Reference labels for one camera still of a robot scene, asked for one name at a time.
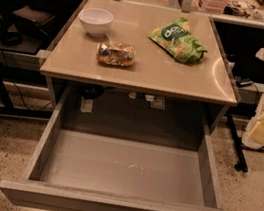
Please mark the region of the grey top drawer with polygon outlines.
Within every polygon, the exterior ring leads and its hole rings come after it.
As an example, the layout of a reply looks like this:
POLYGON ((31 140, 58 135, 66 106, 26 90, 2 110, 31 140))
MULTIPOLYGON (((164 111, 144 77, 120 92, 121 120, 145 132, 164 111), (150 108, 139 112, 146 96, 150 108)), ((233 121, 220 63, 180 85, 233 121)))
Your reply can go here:
POLYGON ((165 110, 107 93, 80 112, 68 87, 18 182, 14 205, 54 211, 223 211, 210 130, 189 104, 165 110))

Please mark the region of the grey drawer cabinet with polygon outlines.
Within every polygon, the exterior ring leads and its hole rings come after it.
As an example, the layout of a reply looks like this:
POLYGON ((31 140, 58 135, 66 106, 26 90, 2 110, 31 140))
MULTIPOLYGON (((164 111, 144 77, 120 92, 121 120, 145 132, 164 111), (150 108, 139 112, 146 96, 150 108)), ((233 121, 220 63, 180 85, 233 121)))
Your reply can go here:
POLYGON ((136 48, 133 66, 112 68, 98 63, 96 48, 100 41, 86 35, 80 22, 74 20, 40 67, 43 75, 222 106, 234 106, 240 101, 219 49, 216 29, 208 15, 184 14, 163 6, 124 0, 86 0, 85 8, 92 7, 113 14, 114 20, 106 38, 136 48), (177 63, 147 36, 148 30, 182 17, 186 17, 192 34, 207 50, 199 63, 189 66, 177 63))

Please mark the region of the small black adapter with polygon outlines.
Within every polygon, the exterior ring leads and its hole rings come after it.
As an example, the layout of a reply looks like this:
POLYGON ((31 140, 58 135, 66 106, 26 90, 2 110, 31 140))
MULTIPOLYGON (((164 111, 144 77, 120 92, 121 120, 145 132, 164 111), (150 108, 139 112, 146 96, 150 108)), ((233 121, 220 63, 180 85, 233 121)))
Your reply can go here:
POLYGON ((249 79, 249 78, 241 78, 241 77, 237 77, 235 78, 236 80, 236 85, 238 88, 241 87, 247 87, 247 86, 251 86, 253 84, 253 82, 249 79))

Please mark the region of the black desk leg right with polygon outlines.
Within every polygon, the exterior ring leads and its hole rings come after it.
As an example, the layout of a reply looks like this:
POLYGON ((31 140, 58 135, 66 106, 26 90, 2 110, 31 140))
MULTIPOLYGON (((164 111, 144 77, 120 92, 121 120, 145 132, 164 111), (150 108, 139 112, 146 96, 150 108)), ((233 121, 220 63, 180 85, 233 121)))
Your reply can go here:
POLYGON ((235 123, 234 123, 234 120, 232 118, 233 116, 229 113, 226 114, 226 118, 227 118, 227 122, 226 124, 228 125, 229 127, 229 130, 231 132, 231 136, 232 136, 232 139, 233 139, 233 143, 234 143, 234 148, 236 150, 236 155, 237 155, 237 163, 234 165, 235 167, 235 170, 236 171, 241 171, 243 173, 246 173, 248 172, 248 166, 247 166, 247 162, 246 162, 246 158, 243 154, 243 149, 242 149, 242 144, 241 144, 241 139, 239 138, 238 136, 238 133, 237 133, 237 128, 235 126, 235 123))

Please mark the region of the black desk leg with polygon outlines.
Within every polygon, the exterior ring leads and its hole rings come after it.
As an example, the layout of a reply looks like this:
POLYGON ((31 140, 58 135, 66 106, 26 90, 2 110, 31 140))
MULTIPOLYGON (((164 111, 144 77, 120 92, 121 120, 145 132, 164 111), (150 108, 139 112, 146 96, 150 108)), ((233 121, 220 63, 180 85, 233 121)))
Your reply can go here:
POLYGON ((226 118, 227 118, 227 122, 226 124, 228 125, 229 127, 229 130, 231 132, 231 136, 232 136, 232 139, 233 139, 233 143, 234 143, 234 148, 236 150, 236 155, 237 155, 237 163, 234 165, 235 167, 235 170, 236 171, 241 171, 243 173, 246 173, 248 172, 248 166, 247 166, 247 162, 246 162, 246 158, 243 154, 243 149, 242 149, 242 144, 241 144, 241 139, 239 138, 238 136, 238 133, 237 133, 237 128, 235 126, 235 123, 234 123, 234 120, 232 118, 233 116, 229 113, 226 114, 226 118))
POLYGON ((22 109, 17 108, 13 105, 13 102, 8 94, 8 90, 3 83, 3 74, 6 66, 0 63, 0 100, 2 101, 2 107, 0 107, 0 115, 4 116, 16 116, 16 117, 27 117, 27 118, 38 118, 39 120, 47 120, 51 117, 51 111, 45 111, 44 109, 22 109))

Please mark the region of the green chip bag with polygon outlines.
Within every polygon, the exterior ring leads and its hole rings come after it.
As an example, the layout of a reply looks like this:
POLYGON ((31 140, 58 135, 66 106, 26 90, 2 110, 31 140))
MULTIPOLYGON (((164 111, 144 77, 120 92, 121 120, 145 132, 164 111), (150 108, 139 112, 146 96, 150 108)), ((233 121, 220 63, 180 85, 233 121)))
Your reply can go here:
POLYGON ((192 35, 186 18, 179 18, 167 25, 155 27, 148 31, 147 36, 182 64, 194 64, 207 52, 192 35))

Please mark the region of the pink stacked containers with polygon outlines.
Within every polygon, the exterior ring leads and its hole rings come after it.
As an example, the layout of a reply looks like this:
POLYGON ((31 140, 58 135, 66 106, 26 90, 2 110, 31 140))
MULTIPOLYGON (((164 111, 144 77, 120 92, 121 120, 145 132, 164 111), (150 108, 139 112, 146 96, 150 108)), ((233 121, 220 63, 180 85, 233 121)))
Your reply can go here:
POLYGON ((203 12, 221 14, 229 0, 198 0, 198 8, 203 12))

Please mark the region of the foil snack packet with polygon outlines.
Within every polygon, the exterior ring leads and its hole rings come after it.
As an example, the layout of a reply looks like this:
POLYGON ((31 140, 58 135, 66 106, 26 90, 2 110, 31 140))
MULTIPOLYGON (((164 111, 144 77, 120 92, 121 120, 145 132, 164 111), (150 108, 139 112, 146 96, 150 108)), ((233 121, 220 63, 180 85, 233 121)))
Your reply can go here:
POLYGON ((134 63, 136 49, 126 43, 104 42, 97 48, 97 61, 112 65, 129 67, 134 63))

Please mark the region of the white bowl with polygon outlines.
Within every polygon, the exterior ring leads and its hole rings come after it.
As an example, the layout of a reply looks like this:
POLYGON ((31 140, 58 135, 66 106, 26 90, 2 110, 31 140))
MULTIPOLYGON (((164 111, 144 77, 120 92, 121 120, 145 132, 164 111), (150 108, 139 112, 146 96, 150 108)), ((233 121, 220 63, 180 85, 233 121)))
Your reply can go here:
POLYGON ((114 17, 105 9, 87 8, 79 12, 78 19, 86 33, 99 37, 109 32, 114 17))

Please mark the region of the black device on shelf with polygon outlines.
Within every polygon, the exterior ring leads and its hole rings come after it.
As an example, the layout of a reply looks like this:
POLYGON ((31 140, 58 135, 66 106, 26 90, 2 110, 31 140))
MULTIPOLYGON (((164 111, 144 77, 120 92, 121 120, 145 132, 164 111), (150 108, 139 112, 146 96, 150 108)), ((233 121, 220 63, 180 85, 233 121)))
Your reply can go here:
POLYGON ((0 51, 37 54, 51 39, 49 32, 55 21, 53 14, 26 5, 7 18, 0 15, 0 51))

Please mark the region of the black desk leg left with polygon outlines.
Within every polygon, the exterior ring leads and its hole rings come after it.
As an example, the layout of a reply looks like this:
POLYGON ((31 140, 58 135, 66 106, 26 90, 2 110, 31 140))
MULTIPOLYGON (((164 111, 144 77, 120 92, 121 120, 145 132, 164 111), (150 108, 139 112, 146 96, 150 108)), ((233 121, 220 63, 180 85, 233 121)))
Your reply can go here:
POLYGON ((16 116, 16 117, 27 117, 27 118, 38 118, 39 120, 47 120, 51 117, 51 111, 45 111, 44 109, 22 109, 17 108, 13 105, 13 102, 8 94, 8 90, 3 83, 3 74, 6 66, 0 63, 0 100, 2 101, 2 107, 0 107, 0 115, 4 116, 16 116))

